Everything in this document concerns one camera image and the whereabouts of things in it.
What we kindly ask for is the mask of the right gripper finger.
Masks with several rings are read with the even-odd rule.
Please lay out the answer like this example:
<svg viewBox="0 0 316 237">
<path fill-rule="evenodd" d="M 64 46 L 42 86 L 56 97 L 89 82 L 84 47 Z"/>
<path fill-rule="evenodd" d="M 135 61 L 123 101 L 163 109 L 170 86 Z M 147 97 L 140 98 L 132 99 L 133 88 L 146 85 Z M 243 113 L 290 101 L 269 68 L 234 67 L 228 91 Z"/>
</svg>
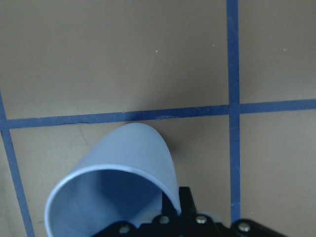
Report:
<svg viewBox="0 0 316 237">
<path fill-rule="evenodd" d="M 189 187 L 180 187 L 178 190 L 178 198 L 180 201 L 180 210 L 177 210 L 169 197 L 164 192 L 162 192 L 162 216 L 189 218 L 197 214 L 192 192 Z"/>
</svg>

